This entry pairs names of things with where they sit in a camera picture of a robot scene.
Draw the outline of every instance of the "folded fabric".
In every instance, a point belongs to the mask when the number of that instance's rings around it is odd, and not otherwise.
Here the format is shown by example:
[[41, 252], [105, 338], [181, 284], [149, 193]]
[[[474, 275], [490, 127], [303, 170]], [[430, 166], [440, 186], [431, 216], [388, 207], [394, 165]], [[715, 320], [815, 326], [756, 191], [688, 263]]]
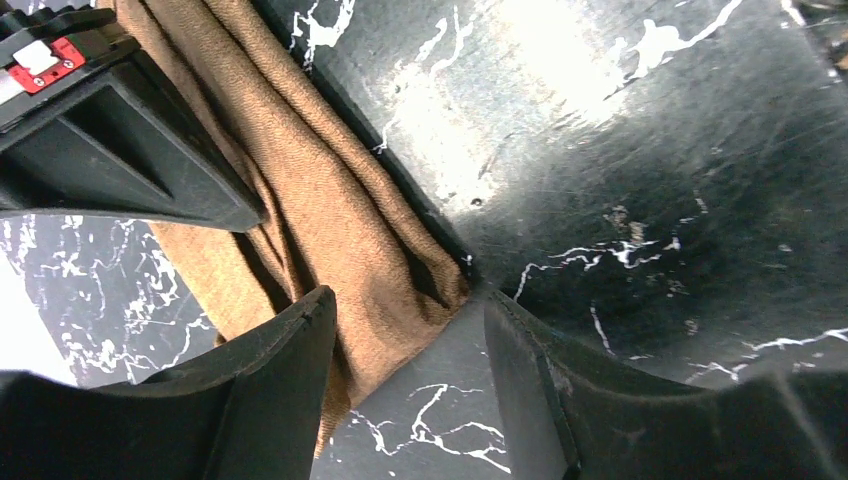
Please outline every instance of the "folded fabric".
[[316, 455], [467, 298], [451, 257], [244, 0], [101, 0], [177, 86], [267, 208], [244, 235], [154, 224], [225, 339], [317, 285], [338, 331]]

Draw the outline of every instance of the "brown towel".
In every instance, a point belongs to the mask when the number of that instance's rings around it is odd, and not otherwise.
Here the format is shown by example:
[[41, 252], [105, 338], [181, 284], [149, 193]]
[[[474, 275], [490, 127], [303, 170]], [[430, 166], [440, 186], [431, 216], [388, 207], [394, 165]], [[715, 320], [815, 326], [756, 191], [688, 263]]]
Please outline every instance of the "brown towel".
[[223, 231], [153, 225], [224, 338], [316, 285], [336, 292], [338, 340], [317, 454], [348, 410], [427, 346], [465, 301], [459, 268], [248, 1], [98, 6], [115, 8], [270, 213], [244, 242]]

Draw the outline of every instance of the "folded towel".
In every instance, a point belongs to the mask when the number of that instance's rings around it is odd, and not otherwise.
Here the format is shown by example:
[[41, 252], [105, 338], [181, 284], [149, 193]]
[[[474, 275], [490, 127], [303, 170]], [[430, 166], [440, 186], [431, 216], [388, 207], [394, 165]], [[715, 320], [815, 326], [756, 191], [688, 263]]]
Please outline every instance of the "folded towel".
[[317, 285], [338, 331], [316, 455], [467, 298], [459, 267], [245, 0], [101, 0], [188, 101], [267, 220], [246, 234], [154, 224], [225, 339]]

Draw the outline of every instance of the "fabric fold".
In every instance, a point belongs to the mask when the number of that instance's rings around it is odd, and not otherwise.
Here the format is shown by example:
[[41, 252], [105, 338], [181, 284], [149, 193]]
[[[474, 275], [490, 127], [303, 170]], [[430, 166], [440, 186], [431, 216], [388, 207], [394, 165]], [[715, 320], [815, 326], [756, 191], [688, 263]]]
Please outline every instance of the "fabric fold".
[[316, 455], [350, 408], [465, 302], [459, 267], [243, 0], [108, 0], [177, 86], [268, 218], [243, 236], [153, 224], [225, 339], [317, 285], [338, 302]]

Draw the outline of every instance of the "black marble table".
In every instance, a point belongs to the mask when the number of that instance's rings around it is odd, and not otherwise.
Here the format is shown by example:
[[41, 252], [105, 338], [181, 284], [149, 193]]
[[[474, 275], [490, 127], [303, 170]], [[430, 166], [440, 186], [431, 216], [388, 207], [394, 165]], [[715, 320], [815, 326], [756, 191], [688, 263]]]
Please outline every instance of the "black marble table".
[[[254, 3], [469, 274], [563, 335], [709, 388], [848, 361], [846, 91], [791, 2]], [[82, 386], [211, 348], [143, 222], [2, 226]], [[313, 477], [509, 478], [499, 428], [472, 302]]]

